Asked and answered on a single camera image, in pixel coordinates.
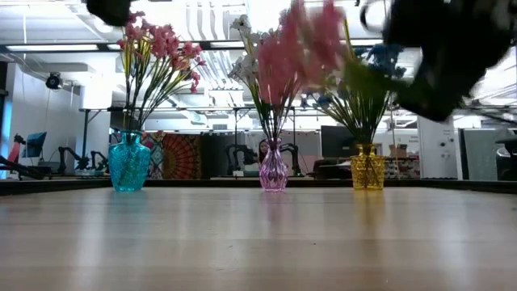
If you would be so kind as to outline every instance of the table surface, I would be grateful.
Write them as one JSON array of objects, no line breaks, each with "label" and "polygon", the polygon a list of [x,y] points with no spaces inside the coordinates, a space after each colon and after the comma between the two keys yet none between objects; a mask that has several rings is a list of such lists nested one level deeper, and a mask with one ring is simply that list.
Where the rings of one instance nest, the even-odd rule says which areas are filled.
[{"label": "table surface", "polygon": [[0,198],[0,290],[517,290],[517,196],[110,188]]}]

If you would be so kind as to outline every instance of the computer monitor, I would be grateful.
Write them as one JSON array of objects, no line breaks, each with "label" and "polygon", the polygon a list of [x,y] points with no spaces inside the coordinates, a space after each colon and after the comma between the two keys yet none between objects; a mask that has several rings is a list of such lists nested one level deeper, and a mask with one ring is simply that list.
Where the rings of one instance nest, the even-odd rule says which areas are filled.
[{"label": "computer monitor", "polygon": [[349,158],[357,155],[354,136],[344,126],[322,126],[323,158]]},{"label": "computer monitor", "polygon": [[27,145],[23,150],[22,158],[38,158],[43,150],[47,133],[32,133],[27,137]]}]

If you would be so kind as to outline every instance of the column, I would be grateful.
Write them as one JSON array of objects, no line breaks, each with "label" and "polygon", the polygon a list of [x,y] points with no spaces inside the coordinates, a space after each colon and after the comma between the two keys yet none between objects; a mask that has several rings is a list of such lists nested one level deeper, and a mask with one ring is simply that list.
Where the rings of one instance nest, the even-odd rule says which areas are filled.
[{"label": "column", "polygon": [[[109,108],[111,106],[111,98],[113,95],[114,82],[110,76],[96,74],[92,76],[91,80],[81,86],[81,108],[85,109],[100,109]],[[76,153],[82,154],[83,135],[85,114],[81,113],[78,116],[78,130]],[[86,155],[90,156],[92,150],[101,152],[107,157],[107,150],[109,147],[109,129],[111,122],[110,112],[100,112],[96,116],[96,112],[90,112],[88,123],[88,130],[86,133]]]},{"label": "column", "polygon": [[419,116],[417,124],[421,178],[458,178],[453,119],[440,124]]}]

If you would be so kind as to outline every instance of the glass vase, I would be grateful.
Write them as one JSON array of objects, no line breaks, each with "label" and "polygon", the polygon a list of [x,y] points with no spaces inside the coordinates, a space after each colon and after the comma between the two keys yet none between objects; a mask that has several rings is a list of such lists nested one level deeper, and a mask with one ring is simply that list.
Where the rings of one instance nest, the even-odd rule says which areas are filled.
[{"label": "glass vase", "polygon": [[279,138],[267,141],[267,154],[260,167],[260,185],[265,192],[283,192],[288,183],[288,168],[280,154]]},{"label": "glass vase", "polygon": [[110,146],[110,178],[118,192],[135,192],[144,186],[151,150],[140,144],[141,135],[137,131],[123,131],[122,142]]},{"label": "glass vase", "polygon": [[372,144],[357,145],[359,155],[352,157],[352,182],[356,190],[382,190],[385,183],[384,157],[375,155]]}]

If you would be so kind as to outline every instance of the pink vase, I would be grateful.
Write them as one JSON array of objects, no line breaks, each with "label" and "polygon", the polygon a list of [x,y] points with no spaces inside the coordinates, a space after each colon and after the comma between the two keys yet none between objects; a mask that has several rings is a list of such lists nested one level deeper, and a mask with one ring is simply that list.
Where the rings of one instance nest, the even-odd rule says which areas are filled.
[{"label": "pink vase", "polygon": [[280,155],[279,138],[267,141],[267,154],[260,167],[260,185],[265,192],[283,192],[288,183],[288,168]]}]

